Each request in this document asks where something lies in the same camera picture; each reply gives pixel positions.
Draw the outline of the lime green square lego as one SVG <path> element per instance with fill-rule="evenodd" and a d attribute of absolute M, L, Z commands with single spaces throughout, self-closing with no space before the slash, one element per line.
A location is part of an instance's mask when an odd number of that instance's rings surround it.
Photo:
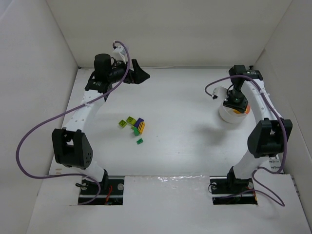
<path fill-rule="evenodd" d="M 118 124 L 121 128 L 124 128 L 127 125 L 127 122 L 124 120 L 121 120 Z"/>

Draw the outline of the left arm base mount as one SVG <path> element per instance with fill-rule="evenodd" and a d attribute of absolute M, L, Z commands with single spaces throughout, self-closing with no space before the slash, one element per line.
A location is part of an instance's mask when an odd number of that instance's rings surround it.
<path fill-rule="evenodd" d="M 109 176 L 107 188 L 101 188 L 99 195 L 95 197 L 98 192 L 98 186 L 91 181 L 83 179 L 81 183 L 76 183 L 75 186 L 80 189 L 78 203 L 85 203 L 86 205 L 123 205 L 125 177 L 123 176 Z"/>

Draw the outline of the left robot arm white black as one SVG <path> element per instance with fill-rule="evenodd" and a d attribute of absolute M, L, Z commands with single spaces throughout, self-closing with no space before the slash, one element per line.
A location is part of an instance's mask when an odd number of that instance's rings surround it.
<path fill-rule="evenodd" d="M 93 160 L 93 149 L 84 131 L 106 102 L 113 84 L 119 81 L 141 84 L 150 78 L 150 75 L 140 68 L 136 59 L 132 60 L 132 69 L 127 69 L 127 65 L 128 63 L 117 61 L 109 54 L 96 55 L 94 71 L 88 79 L 81 101 L 83 107 L 75 110 L 71 119 L 61 129 L 52 132 L 56 163 L 77 169 L 89 179 L 95 179 L 104 188 L 107 187 L 107 171 Z"/>

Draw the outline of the yellow striped curved lego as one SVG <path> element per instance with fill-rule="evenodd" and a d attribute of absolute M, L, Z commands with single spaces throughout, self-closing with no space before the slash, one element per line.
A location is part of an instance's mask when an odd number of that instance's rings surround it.
<path fill-rule="evenodd" d="M 143 133 L 144 128 L 145 128 L 145 122 L 142 121 L 142 122 L 138 125 L 138 131 L 139 131 L 140 134 Z"/>

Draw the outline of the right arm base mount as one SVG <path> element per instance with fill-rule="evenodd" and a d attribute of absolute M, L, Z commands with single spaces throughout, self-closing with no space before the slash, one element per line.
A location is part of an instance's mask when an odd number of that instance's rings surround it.
<path fill-rule="evenodd" d="M 214 205 L 257 205 L 252 179 L 230 184 L 226 176 L 211 176 L 208 186 Z"/>

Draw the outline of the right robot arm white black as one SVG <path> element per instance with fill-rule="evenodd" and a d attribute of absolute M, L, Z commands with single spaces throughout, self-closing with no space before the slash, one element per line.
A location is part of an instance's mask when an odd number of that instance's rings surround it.
<path fill-rule="evenodd" d="M 231 90 L 227 91 L 223 106 L 243 114 L 250 108 L 256 126 L 247 139 L 248 150 L 227 174 L 227 193 L 242 192 L 252 181 L 252 173 L 268 158 L 287 152 L 287 142 L 293 128 L 274 108 L 258 70 L 234 65 L 229 70 Z"/>

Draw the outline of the lime green lego with swirl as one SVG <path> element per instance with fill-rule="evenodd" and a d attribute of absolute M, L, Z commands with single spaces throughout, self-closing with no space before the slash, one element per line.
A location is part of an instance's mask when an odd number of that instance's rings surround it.
<path fill-rule="evenodd" d="M 132 117 L 128 117 L 128 118 L 126 119 L 126 122 L 129 123 L 129 124 L 132 125 L 132 126 L 135 125 L 136 121 L 137 121 L 137 120 L 134 119 L 134 118 L 132 118 Z"/>

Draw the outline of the orange round lego piece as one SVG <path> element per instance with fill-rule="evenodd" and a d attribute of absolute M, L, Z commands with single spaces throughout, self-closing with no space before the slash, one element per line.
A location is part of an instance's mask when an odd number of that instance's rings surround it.
<path fill-rule="evenodd" d="M 250 107 L 250 105 L 248 105 L 246 107 L 245 114 L 249 114 L 250 110 L 251 110 L 251 107 Z"/>

